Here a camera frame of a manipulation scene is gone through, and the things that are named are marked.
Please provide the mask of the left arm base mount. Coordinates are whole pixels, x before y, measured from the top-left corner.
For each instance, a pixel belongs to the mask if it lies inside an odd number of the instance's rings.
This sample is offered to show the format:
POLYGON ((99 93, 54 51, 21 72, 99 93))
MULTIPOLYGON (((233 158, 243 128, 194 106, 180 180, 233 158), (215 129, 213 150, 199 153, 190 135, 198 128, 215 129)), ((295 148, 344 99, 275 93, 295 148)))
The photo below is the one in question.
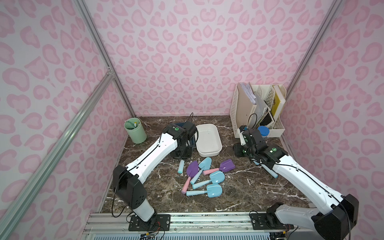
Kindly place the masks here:
POLYGON ((132 232, 143 232, 149 231, 154 232, 157 230, 169 231, 171 223, 171 215, 169 214, 155 214, 147 221, 143 221, 139 216, 132 215, 130 220, 126 217, 127 223, 129 224, 129 231, 132 232))

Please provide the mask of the blue pointed shovel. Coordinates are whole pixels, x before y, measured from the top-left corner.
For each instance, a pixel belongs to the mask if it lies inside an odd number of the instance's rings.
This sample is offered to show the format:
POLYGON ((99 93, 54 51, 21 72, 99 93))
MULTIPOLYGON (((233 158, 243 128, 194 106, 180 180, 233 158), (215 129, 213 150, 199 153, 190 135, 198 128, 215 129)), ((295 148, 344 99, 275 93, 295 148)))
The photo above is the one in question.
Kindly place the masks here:
POLYGON ((200 177, 200 175, 202 174, 203 171, 205 170, 209 170, 211 168, 211 164, 212 164, 212 159, 210 157, 207 157, 205 158, 203 161, 201 161, 199 163, 199 171, 197 172, 197 174, 191 179, 190 183, 193 185, 197 180, 198 178, 200 177))
POLYGON ((180 160, 179 167, 178 167, 178 174, 181 175, 184 172, 184 165, 185 165, 185 161, 180 160))

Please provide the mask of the blue round shovel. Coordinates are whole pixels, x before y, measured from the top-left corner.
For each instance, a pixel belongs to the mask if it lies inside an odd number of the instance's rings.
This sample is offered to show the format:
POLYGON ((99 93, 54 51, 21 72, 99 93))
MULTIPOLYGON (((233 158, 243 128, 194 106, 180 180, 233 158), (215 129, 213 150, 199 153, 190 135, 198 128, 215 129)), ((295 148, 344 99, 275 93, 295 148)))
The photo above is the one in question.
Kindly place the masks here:
POLYGON ((195 190, 209 183, 211 184, 220 184, 225 180, 225 174, 222 171, 216 171, 210 174, 210 179, 206 181, 201 181, 192 185, 192 188, 195 190))

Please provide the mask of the blue square shovel front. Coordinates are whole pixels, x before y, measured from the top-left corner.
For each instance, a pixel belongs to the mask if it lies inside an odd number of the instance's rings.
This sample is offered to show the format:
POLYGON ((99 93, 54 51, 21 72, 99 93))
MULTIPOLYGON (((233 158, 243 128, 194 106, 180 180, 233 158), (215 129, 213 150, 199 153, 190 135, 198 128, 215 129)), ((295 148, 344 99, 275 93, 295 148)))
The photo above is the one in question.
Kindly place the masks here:
POLYGON ((219 197, 223 193, 223 189, 219 184, 207 185, 206 190, 201 191, 187 191, 186 196, 197 196, 206 194, 209 198, 219 197))

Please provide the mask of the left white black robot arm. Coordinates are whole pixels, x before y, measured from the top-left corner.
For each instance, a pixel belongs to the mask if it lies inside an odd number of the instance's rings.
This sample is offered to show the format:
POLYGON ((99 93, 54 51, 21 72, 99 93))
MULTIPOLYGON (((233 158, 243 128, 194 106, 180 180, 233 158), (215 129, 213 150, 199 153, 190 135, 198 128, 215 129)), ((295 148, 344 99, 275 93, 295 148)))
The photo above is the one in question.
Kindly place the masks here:
POLYGON ((144 223, 154 225, 156 211, 147 200, 144 183, 154 168, 168 155, 185 160, 192 156, 198 129, 191 121, 170 123, 160 137, 136 160, 113 171, 114 197, 119 197, 144 223))

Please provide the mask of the purple pointed shovel middle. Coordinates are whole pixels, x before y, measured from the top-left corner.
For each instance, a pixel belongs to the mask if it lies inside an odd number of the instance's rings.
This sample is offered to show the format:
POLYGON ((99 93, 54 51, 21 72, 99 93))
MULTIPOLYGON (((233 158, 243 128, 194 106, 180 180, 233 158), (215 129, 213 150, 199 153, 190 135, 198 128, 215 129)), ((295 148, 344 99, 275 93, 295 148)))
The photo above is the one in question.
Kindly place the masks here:
POLYGON ((187 180, 181 190, 181 193, 182 194, 186 194, 187 190, 188 190, 188 187, 189 187, 189 184, 190 184, 190 181, 191 179, 198 173, 199 171, 199 164, 197 161, 193 161, 189 164, 189 166, 187 167, 187 180))

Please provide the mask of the purple square shovel middle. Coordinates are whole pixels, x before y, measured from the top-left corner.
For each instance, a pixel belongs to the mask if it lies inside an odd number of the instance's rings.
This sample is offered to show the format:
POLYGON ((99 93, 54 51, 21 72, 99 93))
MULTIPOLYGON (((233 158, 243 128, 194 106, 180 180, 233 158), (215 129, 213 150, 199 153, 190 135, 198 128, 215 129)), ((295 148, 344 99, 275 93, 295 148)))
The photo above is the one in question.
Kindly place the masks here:
POLYGON ((203 174, 209 175, 209 174, 214 173, 216 171, 222 171, 223 173, 226 173, 226 172, 229 172, 231 170, 234 170, 235 167, 236 166, 233 163, 233 161, 231 159, 228 159, 228 160, 223 161, 218 168, 205 170, 205 171, 203 171, 203 174))

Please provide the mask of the white desk file organizer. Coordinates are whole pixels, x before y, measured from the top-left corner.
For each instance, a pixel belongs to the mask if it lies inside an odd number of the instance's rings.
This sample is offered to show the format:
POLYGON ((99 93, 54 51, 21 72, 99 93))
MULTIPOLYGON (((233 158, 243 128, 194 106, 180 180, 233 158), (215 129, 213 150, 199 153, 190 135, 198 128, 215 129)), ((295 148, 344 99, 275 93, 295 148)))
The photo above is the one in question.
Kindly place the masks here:
POLYGON ((280 138, 285 131, 280 114, 286 102, 286 94, 283 85, 237 84, 230 109, 235 138, 240 137, 241 126, 265 126, 270 130, 268 138, 280 138))

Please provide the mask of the dark teal storage box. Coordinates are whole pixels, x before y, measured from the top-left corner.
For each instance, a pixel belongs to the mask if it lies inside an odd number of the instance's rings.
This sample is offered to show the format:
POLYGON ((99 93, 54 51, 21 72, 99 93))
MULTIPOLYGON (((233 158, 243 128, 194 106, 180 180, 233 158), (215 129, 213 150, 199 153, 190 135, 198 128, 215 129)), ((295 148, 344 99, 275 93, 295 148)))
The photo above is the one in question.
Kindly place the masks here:
POLYGON ((198 135, 196 125, 190 121, 186 121, 184 123, 176 123, 176 126, 179 130, 184 130, 182 135, 177 138, 178 147, 185 145, 188 140, 193 138, 195 148, 198 135))

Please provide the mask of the white storage box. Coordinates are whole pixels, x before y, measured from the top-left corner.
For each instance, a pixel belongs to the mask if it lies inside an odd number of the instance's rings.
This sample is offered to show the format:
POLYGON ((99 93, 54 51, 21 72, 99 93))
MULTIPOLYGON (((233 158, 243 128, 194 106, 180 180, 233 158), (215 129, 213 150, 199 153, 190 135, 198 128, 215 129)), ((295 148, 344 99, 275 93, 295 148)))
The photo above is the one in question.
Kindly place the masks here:
POLYGON ((218 128, 214 124, 197 125, 199 137, 197 138, 197 151, 201 157, 214 157, 219 155, 223 145, 218 128))

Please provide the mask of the blue lid pencil tube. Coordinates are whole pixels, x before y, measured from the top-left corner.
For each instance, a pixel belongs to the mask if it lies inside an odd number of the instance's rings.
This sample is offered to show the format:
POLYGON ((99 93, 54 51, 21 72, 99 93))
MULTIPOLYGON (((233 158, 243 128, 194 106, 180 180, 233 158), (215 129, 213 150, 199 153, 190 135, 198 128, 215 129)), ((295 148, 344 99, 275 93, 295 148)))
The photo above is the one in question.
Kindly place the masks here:
POLYGON ((258 127, 259 132, 261 133, 261 136, 265 139, 270 134, 270 129, 266 126, 259 126, 258 127))

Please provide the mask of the aluminium front rail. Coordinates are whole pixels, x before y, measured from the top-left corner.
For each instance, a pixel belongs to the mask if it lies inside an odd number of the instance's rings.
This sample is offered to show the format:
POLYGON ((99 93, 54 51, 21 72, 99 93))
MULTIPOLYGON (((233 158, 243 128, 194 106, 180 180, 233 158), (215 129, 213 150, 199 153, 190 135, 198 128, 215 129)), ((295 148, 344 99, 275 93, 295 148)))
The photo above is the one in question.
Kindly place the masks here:
POLYGON ((132 215, 114 218, 91 214, 82 240, 320 240, 313 230, 297 226, 271 229, 251 219, 251 212, 168 213, 152 230, 139 229, 132 215))

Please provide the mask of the green pen holder cup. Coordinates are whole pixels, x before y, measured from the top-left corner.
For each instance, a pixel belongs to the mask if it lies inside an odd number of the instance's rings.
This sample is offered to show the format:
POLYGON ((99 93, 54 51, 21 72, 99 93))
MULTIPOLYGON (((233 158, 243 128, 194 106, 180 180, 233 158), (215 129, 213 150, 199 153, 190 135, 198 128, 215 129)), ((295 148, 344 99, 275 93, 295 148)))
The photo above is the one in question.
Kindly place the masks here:
POLYGON ((140 119, 130 118, 125 121, 124 127, 134 144, 141 144, 147 139, 147 134, 140 119))

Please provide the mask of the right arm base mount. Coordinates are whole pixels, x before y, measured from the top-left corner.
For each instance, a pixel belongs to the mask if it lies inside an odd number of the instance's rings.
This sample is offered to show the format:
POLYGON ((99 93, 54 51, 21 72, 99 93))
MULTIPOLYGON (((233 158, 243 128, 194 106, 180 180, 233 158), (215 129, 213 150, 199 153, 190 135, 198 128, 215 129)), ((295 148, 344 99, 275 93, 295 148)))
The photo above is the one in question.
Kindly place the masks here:
POLYGON ((294 225, 282 224, 273 214, 250 211, 249 217, 253 230, 294 230, 294 225))

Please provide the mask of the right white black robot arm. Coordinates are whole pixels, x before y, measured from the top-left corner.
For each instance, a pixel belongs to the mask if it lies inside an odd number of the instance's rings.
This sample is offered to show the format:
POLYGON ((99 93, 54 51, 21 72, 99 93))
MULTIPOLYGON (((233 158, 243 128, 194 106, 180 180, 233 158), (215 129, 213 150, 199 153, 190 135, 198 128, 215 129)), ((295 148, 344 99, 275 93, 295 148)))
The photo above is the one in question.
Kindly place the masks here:
POLYGON ((241 126, 237 156, 247 157, 272 177, 284 177, 313 204, 314 208, 297 208, 275 203, 267 209, 269 224, 281 223, 316 231, 325 240, 351 237, 357 225, 359 201, 353 195, 342 195, 305 170, 284 149, 268 145, 258 129, 241 126))

